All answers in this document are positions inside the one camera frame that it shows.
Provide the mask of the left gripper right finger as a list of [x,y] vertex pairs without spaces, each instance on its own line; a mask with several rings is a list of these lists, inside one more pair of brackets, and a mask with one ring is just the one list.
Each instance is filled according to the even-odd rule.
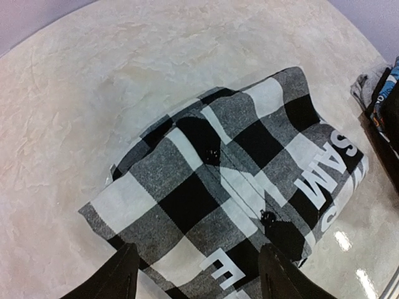
[[335,298],[308,279],[273,244],[262,246],[258,269],[263,298]]

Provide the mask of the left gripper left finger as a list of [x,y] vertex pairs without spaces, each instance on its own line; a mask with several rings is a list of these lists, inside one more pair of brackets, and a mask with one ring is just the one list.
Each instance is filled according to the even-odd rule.
[[135,298],[139,263],[136,245],[125,244],[90,278],[61,299]]

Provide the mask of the black white plaid shirt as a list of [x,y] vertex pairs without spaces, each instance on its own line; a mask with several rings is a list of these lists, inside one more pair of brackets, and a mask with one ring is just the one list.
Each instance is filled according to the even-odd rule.
[[80,214],[114,248],[135,244],[163,296],[260,298],[262,246],[302,264],[367,169],[290,67],[160,118]]

